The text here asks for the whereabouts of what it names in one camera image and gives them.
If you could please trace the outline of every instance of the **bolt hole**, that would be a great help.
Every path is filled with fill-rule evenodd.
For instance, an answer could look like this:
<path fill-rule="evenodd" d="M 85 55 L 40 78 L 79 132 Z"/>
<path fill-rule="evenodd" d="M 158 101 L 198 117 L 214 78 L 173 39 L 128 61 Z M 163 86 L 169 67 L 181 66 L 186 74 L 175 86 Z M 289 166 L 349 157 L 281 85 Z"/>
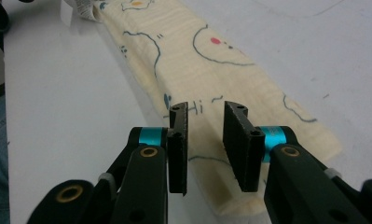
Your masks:
<path fill-rule="evenodd" d="M 299 151 L 292 147 L 282 147 L 282 153 L 290 157 L 299 156 Z"/>
<path fill-rule="evenodd" d="M 158 150 L 156 148 L 153 148 L 153 147 L 143 148 L 140 151 L 140 154 L 143 157 L 154 157 L 155 155 L 157 155 L 157 153 L 158 153 Z"/>
<path fill-rule="evenodd" d="M 77 199 L 83 192 L 83 188 L 79 185 L 72 185 L 62 189 L 57 194 L 57 202 L 59 203 L 69 203 Z"/>
<path fill-rule="evenodd" d="M 145 211 L 137 209 L 130 212 L 131 222 L 141 222 L 143 219 L 145 219 Z"/>
<path fill-rule="evenodd" d="M 348 222 L 348 216 L 337 209 L 331 209 L 328 214 L 338 222 Z"/>

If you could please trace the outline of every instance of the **white table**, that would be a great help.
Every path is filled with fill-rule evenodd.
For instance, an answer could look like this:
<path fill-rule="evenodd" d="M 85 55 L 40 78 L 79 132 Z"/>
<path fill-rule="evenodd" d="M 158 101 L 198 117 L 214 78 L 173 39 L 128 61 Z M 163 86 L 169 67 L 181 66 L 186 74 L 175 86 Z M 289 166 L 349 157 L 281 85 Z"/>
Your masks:
<path fill-rule="evenodd" d="M 344 146 L 328 165 L 359 189 L 372 178 L 372 0 L 183 0 L 251 56 Z M 162 126 L 102 24 L 60 19 L 60 1 L 5 1 L 10 212 L 25 223 L 68 179 L 97 182 L 134 126 Z M 216 217 L 192 175 L 170 195 L 169 223 Z"/>

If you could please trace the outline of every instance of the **teal band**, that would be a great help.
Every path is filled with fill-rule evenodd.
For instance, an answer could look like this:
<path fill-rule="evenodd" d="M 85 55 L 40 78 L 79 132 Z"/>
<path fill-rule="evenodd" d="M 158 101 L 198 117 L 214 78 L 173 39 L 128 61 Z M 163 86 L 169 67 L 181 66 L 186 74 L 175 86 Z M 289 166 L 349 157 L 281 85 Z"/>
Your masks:
<path fill-rule="evenodd" d="M 162 128 L 142 128 L 139 135 L 139 144 L 160 147 Z"/>
<path fill-rule="evenodd" d="M 279 126 L 263 126 L 259 127 L 265 134 L 265 156 L 263 162 L 270 161 L 269 153 L 279 144 L 287 142 L 284 131 Z"/>

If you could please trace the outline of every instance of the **red dot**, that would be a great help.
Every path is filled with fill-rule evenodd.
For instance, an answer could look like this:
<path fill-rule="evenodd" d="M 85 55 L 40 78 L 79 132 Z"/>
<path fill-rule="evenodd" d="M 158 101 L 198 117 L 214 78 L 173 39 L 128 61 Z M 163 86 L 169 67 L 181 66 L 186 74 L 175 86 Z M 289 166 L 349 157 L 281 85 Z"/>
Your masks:
<path fill-rule="evenodd" d="M 221 41 L 219 39 L 217 39 L 217 38 L 214 38 L 214 37 L 211 38 L 211 41 L 214 44 L 221 44 Z"/>

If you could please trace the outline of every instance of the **beige towel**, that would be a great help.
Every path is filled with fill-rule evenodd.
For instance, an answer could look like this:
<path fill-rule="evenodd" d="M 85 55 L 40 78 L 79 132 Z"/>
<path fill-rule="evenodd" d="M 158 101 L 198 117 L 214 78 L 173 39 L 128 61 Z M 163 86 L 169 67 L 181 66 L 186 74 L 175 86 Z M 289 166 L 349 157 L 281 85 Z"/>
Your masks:
<path fill-rule="evenodd" d="M 189 105 L 189 163 L 200 189 L 220 215 L 265 210 L 260 191 L 241 192 L 222 144 L 224 101 L 249 108 L 256 126 L 286 125 L 320 160 L 340 151 L 336 137 L 269 79 L 264 71 L 177 0 L 113 0 L 94 3 L 157 111 Z"/>

